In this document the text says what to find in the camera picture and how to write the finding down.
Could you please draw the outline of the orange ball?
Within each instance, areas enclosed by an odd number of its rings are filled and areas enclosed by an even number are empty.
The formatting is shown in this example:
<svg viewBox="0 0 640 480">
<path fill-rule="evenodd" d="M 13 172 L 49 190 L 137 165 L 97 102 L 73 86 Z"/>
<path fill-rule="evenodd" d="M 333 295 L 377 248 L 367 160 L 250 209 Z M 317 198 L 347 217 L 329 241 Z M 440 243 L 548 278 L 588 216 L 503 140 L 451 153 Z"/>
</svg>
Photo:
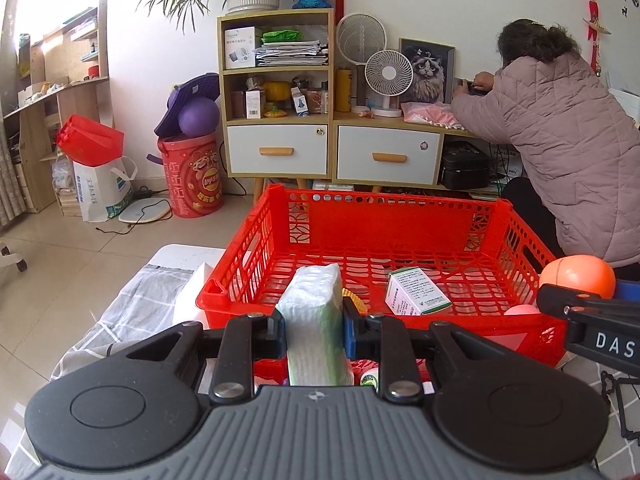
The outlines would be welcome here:
<svg viewBox="0 0 640 480">
<path fill-rule="evenodd" d="M 590 255 L 566 256 L 548 263 L 539 275 L 539 286 L 549 284 L 591 292 L 612 299 L 616 289 L 614 270 L 604 260 Z"/>
</svg>

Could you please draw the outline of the green white tissue pack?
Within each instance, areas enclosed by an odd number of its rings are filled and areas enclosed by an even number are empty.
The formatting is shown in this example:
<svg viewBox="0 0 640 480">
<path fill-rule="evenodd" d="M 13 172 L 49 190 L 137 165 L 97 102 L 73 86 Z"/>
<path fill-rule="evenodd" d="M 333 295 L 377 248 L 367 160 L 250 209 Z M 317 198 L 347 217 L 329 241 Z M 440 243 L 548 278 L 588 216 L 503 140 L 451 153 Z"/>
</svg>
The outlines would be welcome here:
<svg viewBox="0 0 640 480">
<path fill-rule="evenodd" d="M 354 383 L 344 349 L 342 279 L 336 263 L 297 269 L 276 309 L 285 322 L 290 385 Z"/>
</svg>

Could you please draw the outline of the white green medicine box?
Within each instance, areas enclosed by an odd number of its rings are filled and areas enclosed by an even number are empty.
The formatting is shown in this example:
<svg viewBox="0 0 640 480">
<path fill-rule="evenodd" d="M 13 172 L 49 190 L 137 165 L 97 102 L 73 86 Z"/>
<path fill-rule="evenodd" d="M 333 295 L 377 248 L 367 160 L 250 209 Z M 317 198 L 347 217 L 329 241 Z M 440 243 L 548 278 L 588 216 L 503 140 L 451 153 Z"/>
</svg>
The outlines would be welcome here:
<svg viewBox="0 0 640 480">
<path fill-rule="evenodd" d="M 449 298 L 420 268 L 393 271 L 388 278 L 386 306 L 394 315 L 428 315 L 451 307 Z"/>
</svg>

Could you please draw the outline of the grey checkered tablecloth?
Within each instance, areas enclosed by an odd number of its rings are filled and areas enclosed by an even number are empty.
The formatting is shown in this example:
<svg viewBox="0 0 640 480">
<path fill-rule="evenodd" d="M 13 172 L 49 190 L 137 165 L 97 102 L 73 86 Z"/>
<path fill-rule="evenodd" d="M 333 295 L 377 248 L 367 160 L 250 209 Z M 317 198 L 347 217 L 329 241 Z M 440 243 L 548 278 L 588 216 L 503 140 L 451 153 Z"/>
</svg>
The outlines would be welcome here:
<svg viewBox="0 0 640 480">
<path fill-rule="evenodd" d="M 195 304 L 224 251 L 170 244 L 119 291 L 100 318 L 62 354 L 48 379 L 57 380 L 177 323 L 208 323 Z"/>
</svg>

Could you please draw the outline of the red snack bucket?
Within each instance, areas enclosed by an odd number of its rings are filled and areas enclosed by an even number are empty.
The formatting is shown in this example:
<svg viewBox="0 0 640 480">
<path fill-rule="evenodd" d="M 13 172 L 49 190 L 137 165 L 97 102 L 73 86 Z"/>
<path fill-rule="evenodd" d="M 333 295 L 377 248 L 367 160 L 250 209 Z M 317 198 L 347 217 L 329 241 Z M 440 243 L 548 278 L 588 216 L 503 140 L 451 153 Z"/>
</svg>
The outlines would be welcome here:
<svg viewBox="0 0 640 480">
<path fill-rule="evenodd" d="M 157 141 L 172 212 L 200 218 L 224 204 L 216 136 L 174 136 Z"/>
</svg>

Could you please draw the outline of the black box under cabinet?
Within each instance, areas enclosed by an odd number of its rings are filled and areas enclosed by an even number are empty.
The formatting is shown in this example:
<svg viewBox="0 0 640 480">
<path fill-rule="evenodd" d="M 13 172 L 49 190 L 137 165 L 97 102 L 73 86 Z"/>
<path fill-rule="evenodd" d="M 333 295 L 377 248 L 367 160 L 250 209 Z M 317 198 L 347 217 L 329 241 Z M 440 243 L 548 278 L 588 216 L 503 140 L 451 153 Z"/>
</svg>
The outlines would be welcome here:
<svg viewBox="0 0 640 480">
<path fill-rule="evenodd" d="M 446 141 L 440 159 L 440 183 L 464 191 L 489 185 L 489 156 L 468 141 Z"/>
</svg>

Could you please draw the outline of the person in pink jacket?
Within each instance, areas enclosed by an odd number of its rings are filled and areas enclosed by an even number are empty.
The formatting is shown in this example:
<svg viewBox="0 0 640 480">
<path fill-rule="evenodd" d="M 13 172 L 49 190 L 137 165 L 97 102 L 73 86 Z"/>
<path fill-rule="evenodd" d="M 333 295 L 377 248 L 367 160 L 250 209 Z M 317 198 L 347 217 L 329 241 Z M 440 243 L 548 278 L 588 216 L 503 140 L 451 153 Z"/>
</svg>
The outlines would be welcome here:
<svg viewBox="0 0 640 480">
<path fill-rule="evenodd" d="M 590 255 L 639 278 L 639 130 L 560 26 L 521 18 L 497 41 L 502 66 L 451 99 L 474 136 L 510 145 L 524 174 L 501 195 L 555 257 Z"/>
</svg>

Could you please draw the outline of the white shopping bag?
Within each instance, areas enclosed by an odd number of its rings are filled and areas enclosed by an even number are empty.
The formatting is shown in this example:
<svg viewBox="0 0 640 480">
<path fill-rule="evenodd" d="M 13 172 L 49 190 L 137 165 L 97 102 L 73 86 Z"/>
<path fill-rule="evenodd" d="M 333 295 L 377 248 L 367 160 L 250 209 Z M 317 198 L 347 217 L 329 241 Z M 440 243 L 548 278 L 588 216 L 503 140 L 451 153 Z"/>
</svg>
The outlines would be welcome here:
<svg viewBox="0 0 640 480">
<path fill-rule="evenodd" d="M 81 218 L 85 222 L 101 223 L 121 214 L 132 201 L 132 181 L 138 166 L 127 156 L 101 166 L 74 163 L 76 191 Z"/>
</svg>

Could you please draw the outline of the wooden shelf cabinet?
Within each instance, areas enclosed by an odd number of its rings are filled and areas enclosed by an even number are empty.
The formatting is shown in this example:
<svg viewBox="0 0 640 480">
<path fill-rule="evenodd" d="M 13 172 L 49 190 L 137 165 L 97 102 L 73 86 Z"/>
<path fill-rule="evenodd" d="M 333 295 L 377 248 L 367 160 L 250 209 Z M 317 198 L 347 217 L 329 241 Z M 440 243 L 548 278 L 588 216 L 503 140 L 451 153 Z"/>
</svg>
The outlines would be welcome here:
<svg viewBox="0 0 640 480">
<path fill-rule="evenodd" d="M 436 188 L 444 130 L 408 124 L 393 88 L 337 68 L 331 9 L 218 21 L 221 128 L 229 176 Z"/>
</svg>

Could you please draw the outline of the purple ball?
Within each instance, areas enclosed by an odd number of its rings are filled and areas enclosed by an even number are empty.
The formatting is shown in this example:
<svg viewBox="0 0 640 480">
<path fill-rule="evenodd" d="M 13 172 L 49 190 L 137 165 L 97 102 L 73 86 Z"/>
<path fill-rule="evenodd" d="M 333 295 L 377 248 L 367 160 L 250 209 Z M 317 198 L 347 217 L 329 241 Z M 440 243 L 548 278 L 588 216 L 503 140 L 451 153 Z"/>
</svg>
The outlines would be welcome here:
<svg viewBox="0 0 640 480">
<path fill-rule="evenodd" d="M 178 113 L 181 132 L 189 138 L 214 133 L 218 126 L 220 110 L 215 101 L 198 96 L 190 99 Z"/>
</svg>

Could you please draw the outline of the pink folded cloth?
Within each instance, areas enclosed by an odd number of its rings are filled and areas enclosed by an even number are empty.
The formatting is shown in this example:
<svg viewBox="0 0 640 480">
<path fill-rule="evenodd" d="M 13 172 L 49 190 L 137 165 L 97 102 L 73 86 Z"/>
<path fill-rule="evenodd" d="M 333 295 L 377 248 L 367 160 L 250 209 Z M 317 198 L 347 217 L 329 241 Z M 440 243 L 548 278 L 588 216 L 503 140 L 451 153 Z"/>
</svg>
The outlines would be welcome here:
<svg viewBox="0 0 640 480">
<path fill-rule="evenodd" d="M 427 124 L 451 130 L 463 129 L 449 104 L 405 102 L 401 104 L 401 111 L 405 122 Z"/>
</svg>

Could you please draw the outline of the red shopping bag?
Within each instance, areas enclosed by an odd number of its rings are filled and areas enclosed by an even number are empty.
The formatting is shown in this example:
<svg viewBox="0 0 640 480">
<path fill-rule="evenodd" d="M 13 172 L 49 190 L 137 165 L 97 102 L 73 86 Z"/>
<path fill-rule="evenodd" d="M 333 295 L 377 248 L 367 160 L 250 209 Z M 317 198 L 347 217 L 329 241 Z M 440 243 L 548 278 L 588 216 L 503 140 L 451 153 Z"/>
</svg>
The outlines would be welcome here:
<svg viewBox="0 0 640 480">
<path fill-rule="evenodd" d="M 89 167 L 121 158 L 124 141 L 119 130 L 79 115 L 70 115 L 56 135 L 56 145 L 68 158 Z"/>
</svg>

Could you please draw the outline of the white desk fan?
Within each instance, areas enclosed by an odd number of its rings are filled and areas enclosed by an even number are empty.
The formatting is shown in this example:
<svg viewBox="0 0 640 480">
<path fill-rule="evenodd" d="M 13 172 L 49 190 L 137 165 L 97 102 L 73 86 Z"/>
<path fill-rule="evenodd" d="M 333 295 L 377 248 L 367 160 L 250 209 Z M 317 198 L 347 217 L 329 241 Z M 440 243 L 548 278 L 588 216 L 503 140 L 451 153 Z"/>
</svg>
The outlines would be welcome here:
<svg viewBox="0 0 640 480">
<path fill-rule="evenodd" d="M 371 90 L 382 96 L 379 106 L 372 108 L 374 117 L 398 118 L 402 115 L 392 99 L 407 92 L 413 83 L 413 68 L 408 58 L 397 50 L 374 52 L 364 66 L 364 78 Z"/>
</svg>

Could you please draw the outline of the round racket fan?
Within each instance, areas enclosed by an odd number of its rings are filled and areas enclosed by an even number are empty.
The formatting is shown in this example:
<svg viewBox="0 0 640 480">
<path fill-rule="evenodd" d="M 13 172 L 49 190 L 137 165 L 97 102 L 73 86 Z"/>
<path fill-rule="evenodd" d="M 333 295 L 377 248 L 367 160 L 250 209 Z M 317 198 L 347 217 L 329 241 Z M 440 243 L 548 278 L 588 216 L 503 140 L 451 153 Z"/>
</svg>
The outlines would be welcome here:
<svg viewBox="0 0 640 480">
<path fill-rule="evenodd" d="M 364 68 L 369 58 L 387 47 L 386 29 L 375 16 L 351 13 L 337 24 L 337 47 L 342 57 L 356 67 L 356 103 L 367 103 L 367 81 Z"/>
</svg>

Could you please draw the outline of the black frame keychain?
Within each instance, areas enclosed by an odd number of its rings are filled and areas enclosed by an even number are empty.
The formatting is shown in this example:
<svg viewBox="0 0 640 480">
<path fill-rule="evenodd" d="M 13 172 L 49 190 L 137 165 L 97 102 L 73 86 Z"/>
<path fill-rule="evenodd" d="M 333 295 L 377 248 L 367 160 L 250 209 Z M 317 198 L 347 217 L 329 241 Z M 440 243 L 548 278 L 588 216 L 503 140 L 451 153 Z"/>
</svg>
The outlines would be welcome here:
<svg viewBox="0 0 640 480">
<path fill-rule="evenodd" d="M 639 401 L 639 379 L 630 376 L 615 376 L 607 370 L 602 370 L 600 384 L 602 399 L 610 409 L 610 413 L 614 414 L 618 419 L 620 436 L 626 441 L 639 442 L 639 430 L 628 427 L 628 416 L 626 414 L 626 408 L 630 408 L 631 404 Z M 634 399 L 628 402 L 624 400 L 623 388 L 625 387 L 630 387 L 636 395 Z"/>
</svg>

